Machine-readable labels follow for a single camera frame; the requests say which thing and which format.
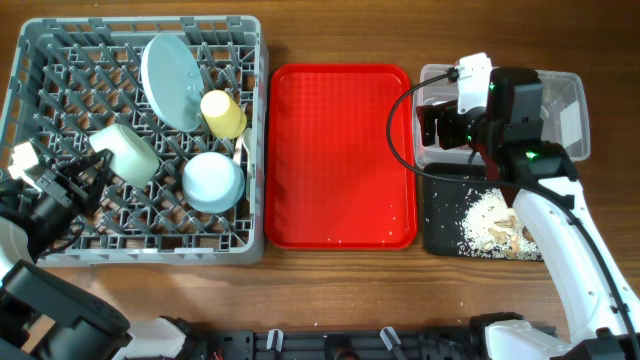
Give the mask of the white plastic spoon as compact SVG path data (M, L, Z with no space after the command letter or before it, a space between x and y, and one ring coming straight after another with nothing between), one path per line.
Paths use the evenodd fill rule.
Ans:
M243 147L247 155L246 180L245 180L245 198L247 200L250 200L250 197L251 197L251 179L253 174L253 170L251 167L251 152L252 152L251 136L252 136L252 129L250 127L247 127L242 134Z

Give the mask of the yellow plastic cup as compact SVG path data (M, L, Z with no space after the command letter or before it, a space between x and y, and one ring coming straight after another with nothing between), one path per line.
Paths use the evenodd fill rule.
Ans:
M201 99L200 110L209 130L217 138L237 138L246 128L246 114L225 91L207 92Z

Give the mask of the light blue plate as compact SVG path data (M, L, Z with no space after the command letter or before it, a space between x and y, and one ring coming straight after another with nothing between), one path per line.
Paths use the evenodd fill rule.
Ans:
M177 36L157 35L143 50L140 70L155 115L178 131L196 130L204 82L189 47Z

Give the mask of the green bowl with rice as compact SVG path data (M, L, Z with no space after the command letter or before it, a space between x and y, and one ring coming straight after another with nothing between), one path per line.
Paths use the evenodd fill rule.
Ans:
M129 185L144 188L156 174L159 159L154 150L130 128L113 124L89 137L95 152L109 150L113 154L110 168Z

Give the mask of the white plastic fork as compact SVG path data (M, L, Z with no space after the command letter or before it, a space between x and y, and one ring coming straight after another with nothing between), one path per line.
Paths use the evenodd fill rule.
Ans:
M241 165L242 162L242 151L244 148L244 137L242 135L238 136L235 141L235 148L232 160L238 165Z

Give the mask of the light blue bowl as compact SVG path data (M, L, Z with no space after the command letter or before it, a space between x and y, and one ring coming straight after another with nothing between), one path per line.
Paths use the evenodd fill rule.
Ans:
M188 204L203 213L222 213L232 208L245 192L241 167L225 155L207 152L189 160L182 176Z

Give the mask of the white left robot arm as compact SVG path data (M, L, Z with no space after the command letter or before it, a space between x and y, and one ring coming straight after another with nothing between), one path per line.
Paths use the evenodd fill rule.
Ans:
M63 251L78 216L93 214L114 155L101 150L58 168L30 143L14 150L1 183L1 352L11 359L110 359L129 345L130 323L95 295L37 261Z

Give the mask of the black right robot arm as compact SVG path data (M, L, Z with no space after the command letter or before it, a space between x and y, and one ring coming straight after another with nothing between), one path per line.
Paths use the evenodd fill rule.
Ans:
M543 137L543 83L519 67L459 64L422 81L458 86L455 100L417 107L429 144L468 146L482 178L502 191L532 234L561 299L570 331L562 342L517 318L488 315L478 337L489 359L636 359L639 298L592 220L577 170L564 147Z

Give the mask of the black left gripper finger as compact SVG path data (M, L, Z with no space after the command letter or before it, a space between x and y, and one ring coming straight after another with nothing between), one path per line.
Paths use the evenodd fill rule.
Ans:
M110 173L110 165L114 158L112 151L103 149L92 155L83 156L62 165L64 175L101 175Z
M98 210L98 208L100 207L102 194L110 177L111 169L109 167L103 167L97 173L93 183L87 190L86 197L83 200L84 215L92 216Z

